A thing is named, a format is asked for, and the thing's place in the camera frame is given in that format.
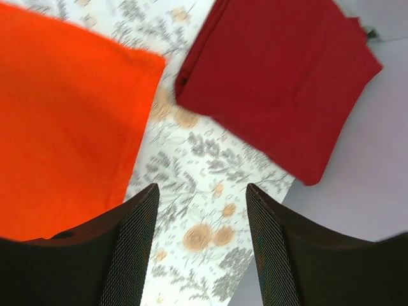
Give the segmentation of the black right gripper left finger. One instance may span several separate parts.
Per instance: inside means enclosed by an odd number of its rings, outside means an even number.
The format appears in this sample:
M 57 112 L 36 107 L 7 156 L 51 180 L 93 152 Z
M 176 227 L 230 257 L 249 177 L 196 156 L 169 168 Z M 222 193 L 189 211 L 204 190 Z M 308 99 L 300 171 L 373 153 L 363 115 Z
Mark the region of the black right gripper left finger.
M 2 305 L 141 303 L 159 206 L 151 184 L 49 239 L 1 240 Z

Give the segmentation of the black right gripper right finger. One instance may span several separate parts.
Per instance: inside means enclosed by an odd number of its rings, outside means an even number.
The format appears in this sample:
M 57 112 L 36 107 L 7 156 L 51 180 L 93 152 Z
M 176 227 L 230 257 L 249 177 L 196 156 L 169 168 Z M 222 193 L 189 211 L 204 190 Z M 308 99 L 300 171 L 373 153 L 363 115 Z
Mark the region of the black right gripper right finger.
M 258 186 L 246 204 L 264 305 L 406 305 L 407 234 L 369 242 L 325 228 Z

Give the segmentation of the orange t-shirt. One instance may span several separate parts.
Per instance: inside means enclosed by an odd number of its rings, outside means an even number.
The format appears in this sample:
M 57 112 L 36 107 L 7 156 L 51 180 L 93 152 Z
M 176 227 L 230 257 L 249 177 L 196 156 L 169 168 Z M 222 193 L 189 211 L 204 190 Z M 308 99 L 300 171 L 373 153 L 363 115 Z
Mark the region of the orange t-shirt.
M 1 5 L 3 238 L 50 238 L 123 202 L 165 66 Z

